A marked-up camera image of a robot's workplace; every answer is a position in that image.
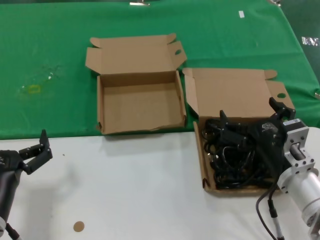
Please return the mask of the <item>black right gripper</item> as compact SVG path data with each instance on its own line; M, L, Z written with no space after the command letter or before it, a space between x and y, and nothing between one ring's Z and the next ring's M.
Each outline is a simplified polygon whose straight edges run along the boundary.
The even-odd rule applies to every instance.
M293 120L296 110L287 107L283 102L269 98L269 105L274 114L270 118L254 119L247 123L248 136L252 138L256 153L271 175L281 175L284 171L284 140L278 121ZM223 110L220 116L220 142L238 148L247 147L246 127L241 123L229 121Z

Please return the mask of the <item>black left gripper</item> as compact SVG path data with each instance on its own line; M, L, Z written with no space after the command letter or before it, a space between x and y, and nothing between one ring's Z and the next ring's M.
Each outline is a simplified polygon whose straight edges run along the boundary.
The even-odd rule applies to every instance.
M34 173L53 158L49 138L45 129L41 131L39 144L15 150L0 151L0 172L25 171L28 175Z

